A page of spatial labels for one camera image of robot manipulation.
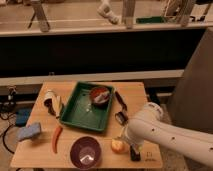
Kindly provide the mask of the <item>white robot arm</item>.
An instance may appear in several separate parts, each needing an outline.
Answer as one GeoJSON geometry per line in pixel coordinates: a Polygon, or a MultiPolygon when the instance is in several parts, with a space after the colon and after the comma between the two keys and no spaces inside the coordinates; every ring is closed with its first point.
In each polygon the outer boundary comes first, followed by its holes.
{"type": "Polygon", "coordinates": [[[163,123],[162,116],[158,104],[147,102],[129,119],[121,138],[136,149],[148,140],[213,168],[213,134],[163,123]]]}

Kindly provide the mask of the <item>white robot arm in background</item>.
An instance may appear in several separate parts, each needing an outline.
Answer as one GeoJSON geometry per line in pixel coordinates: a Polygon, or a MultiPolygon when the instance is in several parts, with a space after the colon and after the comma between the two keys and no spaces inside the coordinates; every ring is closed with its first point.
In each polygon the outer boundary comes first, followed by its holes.
{"type": "Polygon", "coordinates": [[[118,24],[119,17],[113,12],[110,0],[101,0],[101,4],[97,9],[99,15],[106,18],[111,24],[118,24]]]}

